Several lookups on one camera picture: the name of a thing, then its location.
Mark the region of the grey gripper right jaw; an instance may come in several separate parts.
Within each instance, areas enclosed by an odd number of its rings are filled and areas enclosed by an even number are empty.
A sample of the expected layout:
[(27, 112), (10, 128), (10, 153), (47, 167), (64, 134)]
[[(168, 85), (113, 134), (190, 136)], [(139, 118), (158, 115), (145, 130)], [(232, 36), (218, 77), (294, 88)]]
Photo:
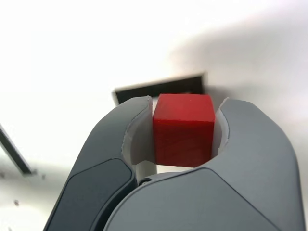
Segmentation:
[(294, 149), (254, 104), (225, 99), (216, 155), (196, 168), (150, 177), (112, 212), (107, 231), (300, 231)]

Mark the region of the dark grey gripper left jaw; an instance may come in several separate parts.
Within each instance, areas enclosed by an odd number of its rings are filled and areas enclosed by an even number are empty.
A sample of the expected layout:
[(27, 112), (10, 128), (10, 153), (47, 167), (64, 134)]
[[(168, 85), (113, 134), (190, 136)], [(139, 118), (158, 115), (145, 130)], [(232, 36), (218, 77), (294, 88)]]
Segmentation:
[(86, 139), (45, 225), (47, 231), (101, 231), (116, 206), (138, 187), (135, 166), (155, 162), (153, 101), (125, 101)]

